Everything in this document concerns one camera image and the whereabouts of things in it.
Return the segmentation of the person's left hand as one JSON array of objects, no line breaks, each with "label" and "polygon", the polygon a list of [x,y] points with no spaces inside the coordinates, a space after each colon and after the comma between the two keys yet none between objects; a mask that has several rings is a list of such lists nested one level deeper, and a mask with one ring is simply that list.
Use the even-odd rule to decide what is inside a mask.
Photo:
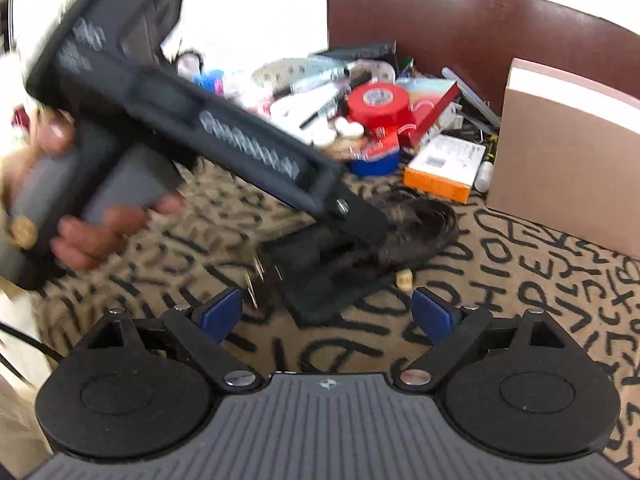
[{"label": "person's left hand", "polygon": [[[73,144],[74,135],[74,125],[63,113],[50,108],[36,110],[30,118],[28,142],[1,159],[2,205],[12,205],[38,159],[62,154]],[[183,196],[171,191],[149,208],[111,206],[98,226],[66,216],[58,222],[58,232],[51,240],[53,255],[74,271],[95,269],[110,255],[122,251],[128,238],[148,223],[152,210],[174,214],[183,206]]]}]

